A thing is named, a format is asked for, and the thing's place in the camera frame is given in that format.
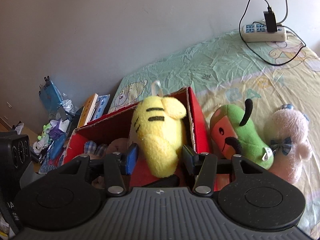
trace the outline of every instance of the fabric tag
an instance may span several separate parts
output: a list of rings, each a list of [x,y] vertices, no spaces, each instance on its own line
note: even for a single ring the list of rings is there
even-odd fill
[[[265,154],[263,155],[262,160],[267,161],[272,156],[273,151],[269,147],[264,147],[263,149],[265,151]]]

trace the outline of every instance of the white label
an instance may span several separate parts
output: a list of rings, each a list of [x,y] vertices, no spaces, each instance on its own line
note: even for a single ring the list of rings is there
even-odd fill
[[[9,208],[14,208],[14,205],[13,205],[13,203],[10,201],[10,203],[9,202],[7,202],[7,204],[8,204],[8,206],[9,206]]]
[[[262,160],[267,161],[272,156],[273,152],[269,147],[264,147],[263,149],[265,151],[265,154],[263,155]]]

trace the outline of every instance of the toy ear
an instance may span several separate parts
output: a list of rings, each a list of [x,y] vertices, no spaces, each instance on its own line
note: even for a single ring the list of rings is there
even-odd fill
[[[312,146],[308,141],[298,144],[296,151],[301,160],[309,160],[312,156]]]
[[[186,116],[187,111],[184,105],[177,100],[176,98],[172,97],[165,97],[161,99],[164,112],[174,118],[174,119],[181,119]]]
[[[252,103],[252,100],[250,98],[248,98],[245,102],[245,111],[244,111],[244,116],[239,124],[239,126],[244,126],[247,121],[249,120],[250,118],[250,115],[252,113],[252,108],[253,108],[253,103]]]
[[[242,147],[239,140],[235,137],[227,137],[225,138],[225,143],[230,145],[233,149],[235,149],[236,154],[242,155]]]

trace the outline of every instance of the white cable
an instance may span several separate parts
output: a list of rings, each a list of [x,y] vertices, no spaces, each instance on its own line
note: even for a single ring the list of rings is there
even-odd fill
[[[288,16],[288,0],[285,0],[285,6],[286,6],[285,17],[284,17],[284,19],[283,19],[281,22],[278,22],[277,24],[281,24],[281,23],[283,23],[283,22],[287,19],[287,16]]]

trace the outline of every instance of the stuffed toy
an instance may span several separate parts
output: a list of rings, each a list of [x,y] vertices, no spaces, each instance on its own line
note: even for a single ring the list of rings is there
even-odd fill
[[[252,100],[245,101],[245,111],[229,104],[218,108],[210,119],[210,132],[221,153],[231,159],[241,154],[265,169],[273,163],[273,154],[256,132],[253,121]]]
[[[138,137],[151,174],[164,178],[177,167],[186,130],[182,118],[184,105],[172,97],[150,96],[141,101],[132,117],[132,127]]]
[[[41,138],[40,141],[36,141],[33,143],[32,145],[33,152],[39,155],[43,149],[46,149],[49,147],[52,141],[53,140],[49,137],[49,134],[46,134],[44,137]]]
[[[102,159],[107,154],[108,145],[107,144],[97,144],[94,141],[87,141],[84,144],[84,154],[90,156],[91,160]]]
[[[52,121],[50,121],[47,125],[43,126],[43,131],[42,134],[38,136],[38,140],[40,141],[43,137],[45,137],[47,134],[49,134],[50,130],[53,128],[52,127]]]
[[[113,152],[121,152],[124,153],[128,150],[128,138],[119,138],[112,141],[107,150],[106,154]]]
[[[291,184],[298,182],[302,162],[312,156],[308,124],[307,116],[290,104],[283,105],[265,124],[265,139],[275,155],[269,171]]]

